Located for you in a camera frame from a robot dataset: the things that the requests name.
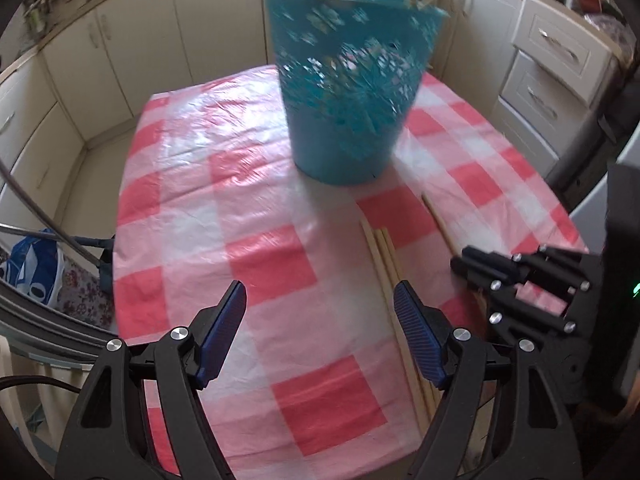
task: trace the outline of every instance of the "blue rubber pad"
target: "blue rubber pad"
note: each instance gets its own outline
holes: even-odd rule
[[[440,388],[447,379],[442,366],[442,346],[420,312],[421,306],[406,286],[398,283],[394,291],[394,309],[409,349],[421,375]]]
[[[205,388],[209,381],[220,374],[245,310],[246,289],[240,283],[222,306],[222,311],[201,346],[200,368],[195,376],[200,388]]]

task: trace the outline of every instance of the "table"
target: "table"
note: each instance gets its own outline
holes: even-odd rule
[[[290,156],[274,67],[154,96],[126,163],[114,254],[129,344],[190,323],[241,280],[248,308],[207,418],[239,480],[354,478],[417,449],[417,423],[360,219],[386,226],[425,304],[484,320],[449,271],[426,192],[461,245],[503,253],[583,248],[558,200],[473,108],[425,75],[392,164],[331,187]],[[157,391],[162,464],[177,471]]]

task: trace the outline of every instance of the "cabinet handle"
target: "cabinet handle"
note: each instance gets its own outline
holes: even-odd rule
[[[9,124],[11,124],[11,121],[14,120],[15,117],[15,112],[11,112],[11,115],[9,115],[6,118],[6,121],[2,124],[2,126],[0,126],[0,135],[4,134],[4,131],[9,127]]]
[[[102,14],[100,16],[100,26],[102,27],[104,37],[107,40],[111,41],[111,27],[109,26],[106,14]]]
[[[558,120],[558,112],[556,112],[551,106],[549,106],[548,104],[546,104],[544,102],[544,100],[542,99],[542,97],[540,97],[539,95],[537,95],[534,91],[533,88],[531,88],[530,86],[527,87],[527,91],[529,92],[529,95],[531,96],[531,98],[533,99],[533,101],[540,107],[542,108],[542,111],[544,113],[546,113],[548,116],[550,116],[553,120]]]
[[[564,46],[562,43],[560,43],[559,40],[556,40],[556,38],[554,38],[553,36],[550,36],[546,33],[546,30],[542,30],[541,28],[538,29],[540,36],[542,36],[543,38],[545,38],[546,42],[549,43],[551,46],[554,46],[556,48],[559,48],[560,50],[566,52],[571,59],[574,60],[574,63],[578,63],[580,60],[578,59],[577,54],[571,50],[570,48]]]
[[[89,39],[91,40],[91,44],[94,46],[94,48],[100,48],[100,45],[98,45],[98,40],[95,39],[93,23],[89,23]]]
[[[466,0],[465,0],[465,3],[463,4],[463,7],[462,7],[462,15],[465,18],[468,18],[469,13],[473,10],[473,8],[474,8],[474,0],[469,0],[469,10],[466,10]]]
[[[42,176],[40,177],[39,181],[36,184],[36,189],[40,189],[42,187],[42,184],[44,183],[44,179],[47,177],[47,175],[49,174],[49,168],[51,166],[47,166],[47,169],[44,170],[44,173],[42,174]]]

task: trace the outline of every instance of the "red and white tablecloth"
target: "red and white tablecloth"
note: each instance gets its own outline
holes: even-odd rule
[[[482,331],[451,277],[427,192],[461,245],[503,253],[582,248],[525,159],[425,75],[392,164],[371,184],[331,187],[290,155],[274,67],[160,94],[126,163],[114,278],[130,344],[188,325],[232,280],[248,309],[220,377],[200,394],[239,480],[354,478],[417,449],[398,346],[360,226],[386,226],[425,304]],[[157,392],[150,420],[177,471]]]

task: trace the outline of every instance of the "plastic tablecloth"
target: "plastic tablecloth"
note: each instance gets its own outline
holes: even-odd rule
[[[389,168],[331,187],[296,169],[274,67],[154,96],[126,163],[114,254],[120,335],[188,325],[232,280],[248,307],[219,378],[200,394],[239,480],[354,478],[420,435],[360,225],[387,227],[406,277],[455,326],[479,309],[419,197],[461,244],[503,253],[583,248],[525,159],[469,104],[425,75]],[[162,464],[177,472],[154,384]]]

